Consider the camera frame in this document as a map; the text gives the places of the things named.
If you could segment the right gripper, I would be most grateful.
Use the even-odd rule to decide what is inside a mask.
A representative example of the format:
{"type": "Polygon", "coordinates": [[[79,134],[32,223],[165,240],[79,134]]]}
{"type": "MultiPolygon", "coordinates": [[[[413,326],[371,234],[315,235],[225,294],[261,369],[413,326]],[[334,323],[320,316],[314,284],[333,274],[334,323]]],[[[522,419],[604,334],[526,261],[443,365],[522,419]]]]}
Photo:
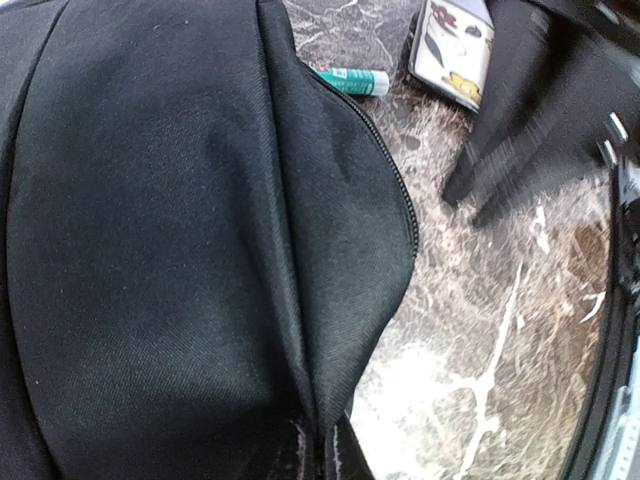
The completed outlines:
{"type": "Polygon", "coordinates": [[[625,55],[589,21],[589,1],[491,1],[495,38],[487,87],[471,135],[445,181],[455,208],[481,197],[472,225],[600,168],[598,143],[616,113],[639,123],[639,89],[625,55]]]}

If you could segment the black backpack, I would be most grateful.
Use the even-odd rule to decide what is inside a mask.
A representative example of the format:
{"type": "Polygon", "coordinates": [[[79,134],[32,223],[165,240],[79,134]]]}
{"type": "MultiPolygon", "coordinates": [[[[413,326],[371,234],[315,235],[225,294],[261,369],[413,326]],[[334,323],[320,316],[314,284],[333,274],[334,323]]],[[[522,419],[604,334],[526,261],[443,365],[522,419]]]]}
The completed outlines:
{"type": "Polygon", "coordinates": [[[370,478],[418,239],[281,2],[4,2],[2,477],[370,478]]]}

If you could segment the floral ceramic tile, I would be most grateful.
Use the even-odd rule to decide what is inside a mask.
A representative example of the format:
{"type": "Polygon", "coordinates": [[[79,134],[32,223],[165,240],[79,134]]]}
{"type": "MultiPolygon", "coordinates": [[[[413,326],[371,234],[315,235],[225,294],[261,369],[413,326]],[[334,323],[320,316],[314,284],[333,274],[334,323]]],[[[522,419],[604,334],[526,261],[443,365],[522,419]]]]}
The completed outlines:
{"type": "Polygon", "coordinates": [[[483,0],[425,0],[415,27],[409,72],[440,94],[478,111],[494,26],[483,0]]]}

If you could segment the green cap glue stick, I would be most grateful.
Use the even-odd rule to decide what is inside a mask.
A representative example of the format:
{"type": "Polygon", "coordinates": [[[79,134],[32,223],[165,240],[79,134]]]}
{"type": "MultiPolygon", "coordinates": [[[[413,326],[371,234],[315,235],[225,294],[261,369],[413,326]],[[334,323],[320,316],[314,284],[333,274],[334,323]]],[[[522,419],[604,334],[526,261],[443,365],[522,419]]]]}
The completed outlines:
{"type": "Polygon", "coordinates": [[[348,68],[313,68],[312,71],[338,91],[354,96],[384,96],[390,78],[384,71],[348,68]]]}

